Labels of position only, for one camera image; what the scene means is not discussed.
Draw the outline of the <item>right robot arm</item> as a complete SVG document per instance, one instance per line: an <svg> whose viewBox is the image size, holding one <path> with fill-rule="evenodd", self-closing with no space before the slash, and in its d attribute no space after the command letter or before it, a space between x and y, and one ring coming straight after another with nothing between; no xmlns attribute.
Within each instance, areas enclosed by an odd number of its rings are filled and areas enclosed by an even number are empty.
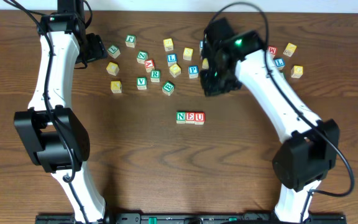
<svg viewBox="0 0 358 224"><path fill-rule="evenodd" d="M281 182L272 223L345 223L340 215L311 215L313 194L336 165L339 127L322 121L296 95L255 31L206 31L202 57L209 68L201 73L206 96L245 86L273 124L281 147L273 170Z"/></svg>

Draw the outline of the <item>green R block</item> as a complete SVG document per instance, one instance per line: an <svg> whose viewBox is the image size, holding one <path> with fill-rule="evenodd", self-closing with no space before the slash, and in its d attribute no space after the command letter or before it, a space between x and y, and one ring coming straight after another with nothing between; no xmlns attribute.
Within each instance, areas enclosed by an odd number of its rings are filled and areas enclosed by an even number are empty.
<svg viewBox="0 0 358 224"><path fill-rule="evenodd" d="M152 83L159 83L161 78L160 70L152 70L150 73L150 81Z"/></svg>

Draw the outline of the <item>red E block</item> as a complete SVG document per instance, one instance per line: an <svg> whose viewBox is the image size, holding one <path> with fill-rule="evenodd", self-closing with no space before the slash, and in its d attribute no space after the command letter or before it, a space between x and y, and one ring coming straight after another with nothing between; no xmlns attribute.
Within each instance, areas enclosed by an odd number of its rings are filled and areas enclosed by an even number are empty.
<svg viewBox="0 0 358 224"><path fill-rule="evenodd" d="M194 124L195 123L195 112L186 112L185 113L185 123Z"/></svg>

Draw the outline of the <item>green N block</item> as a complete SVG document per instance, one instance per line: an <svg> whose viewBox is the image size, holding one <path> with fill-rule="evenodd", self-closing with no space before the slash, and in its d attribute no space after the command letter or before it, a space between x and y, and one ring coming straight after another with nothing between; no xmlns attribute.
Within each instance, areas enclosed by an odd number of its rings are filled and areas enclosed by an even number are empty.
<svg viewBox="0 0 358 224"><path fill-rule="evenodd" d="M184 111L178 111L176 113L176 123L185 124L186 123L186 113Z"/></svg>

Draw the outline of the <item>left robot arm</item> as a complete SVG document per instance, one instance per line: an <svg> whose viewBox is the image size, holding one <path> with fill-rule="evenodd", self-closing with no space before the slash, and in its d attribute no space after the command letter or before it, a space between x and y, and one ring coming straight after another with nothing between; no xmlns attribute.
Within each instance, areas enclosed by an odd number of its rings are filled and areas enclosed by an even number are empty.
<svg viewBox="0 0 358 224"><path fill-rule="evenodd" d="M14 127L31 161L59 182L74 214L71 223L114 223L89 170L88 132L71 108L77 63L105 58L99 36L86 33L84 14L63 10L37 22L42 46L39 77L25 111L16 112Z"/></svg>

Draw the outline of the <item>red U block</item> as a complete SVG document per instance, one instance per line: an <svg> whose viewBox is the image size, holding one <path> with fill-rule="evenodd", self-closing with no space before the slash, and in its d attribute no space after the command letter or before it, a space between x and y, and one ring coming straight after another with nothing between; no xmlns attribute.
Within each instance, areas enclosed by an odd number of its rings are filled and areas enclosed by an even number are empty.
<svg viewBox="0 0 358 224"><path fill-rule="evenodd" d="M195 124L204 124L205 122L205 113L197 112L195 113Z"/></svg>

